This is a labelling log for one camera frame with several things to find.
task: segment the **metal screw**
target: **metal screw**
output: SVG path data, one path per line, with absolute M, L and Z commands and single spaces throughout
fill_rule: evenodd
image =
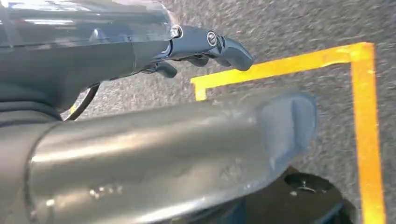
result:
M 216 37 L 216 34 L 214 33 L 214 32 L 209 32 L 208 33 L 208 42 L 209 42 L 209 44 L 213 47 L 213 46 L 216 46 L 216 44 L 217 44 L 217 37 Z

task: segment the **yellow floor marking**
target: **yellow floor marking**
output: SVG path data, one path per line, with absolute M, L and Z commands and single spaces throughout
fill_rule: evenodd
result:
M 196 100 L 207 99 L 206 90 L 299 71 L 351 63 L 359 182 L 364 223 L 385 224 L 382 170 L 378 133 L 375 51 L 371 43 L 356 43 L 252 66 L 249 71 L 229 70 L 191 79 Z
M 71 106 L 70 108 L 70 114 L 73 114 L 76 110 L 77 110 L 77 106 L 76 104 L 73 104 L 73 106 Z

